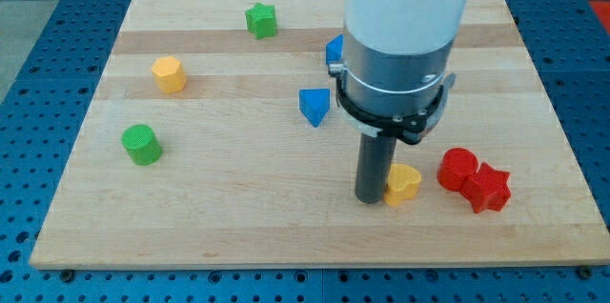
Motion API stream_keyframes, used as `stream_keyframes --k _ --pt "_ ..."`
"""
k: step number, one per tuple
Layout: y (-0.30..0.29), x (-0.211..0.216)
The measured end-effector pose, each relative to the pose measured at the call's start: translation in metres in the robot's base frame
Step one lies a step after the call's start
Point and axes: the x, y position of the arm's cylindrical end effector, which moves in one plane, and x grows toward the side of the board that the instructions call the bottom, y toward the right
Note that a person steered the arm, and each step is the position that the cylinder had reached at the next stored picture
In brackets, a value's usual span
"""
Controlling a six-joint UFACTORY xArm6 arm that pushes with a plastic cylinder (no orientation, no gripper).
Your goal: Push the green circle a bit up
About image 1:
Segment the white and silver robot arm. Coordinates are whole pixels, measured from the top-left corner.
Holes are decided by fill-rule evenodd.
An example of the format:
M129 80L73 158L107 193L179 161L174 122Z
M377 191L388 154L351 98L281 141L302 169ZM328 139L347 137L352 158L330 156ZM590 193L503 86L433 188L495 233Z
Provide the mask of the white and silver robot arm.
M417 144L442 116L446 74L467 0L343 0L336 100L370 137Z

